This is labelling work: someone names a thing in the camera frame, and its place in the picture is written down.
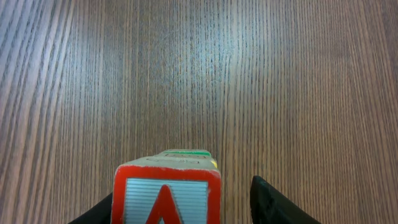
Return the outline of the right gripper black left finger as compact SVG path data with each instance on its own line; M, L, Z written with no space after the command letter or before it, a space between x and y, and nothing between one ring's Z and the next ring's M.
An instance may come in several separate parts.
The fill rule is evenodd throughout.
M69 224L110 224L113 194L110 193L94 207L89 209Z

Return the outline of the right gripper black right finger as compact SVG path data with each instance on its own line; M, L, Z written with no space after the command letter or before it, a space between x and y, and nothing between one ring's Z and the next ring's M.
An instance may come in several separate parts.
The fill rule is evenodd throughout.
M253 224L320 224L258 175L251 182L250 208Z

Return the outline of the red A letter block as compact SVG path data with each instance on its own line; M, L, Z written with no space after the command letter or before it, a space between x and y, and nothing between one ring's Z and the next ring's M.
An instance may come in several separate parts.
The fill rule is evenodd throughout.
M204 154L142 157L116 169L111 223L221 222L221 174Z

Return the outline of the green top letter block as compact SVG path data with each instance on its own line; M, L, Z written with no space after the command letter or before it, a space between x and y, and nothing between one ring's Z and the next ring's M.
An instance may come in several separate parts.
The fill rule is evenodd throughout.
M157 156L167 157L181 157L181 158L193 158L193 159L210 159L212 158L211 153L204 149L168 149Z

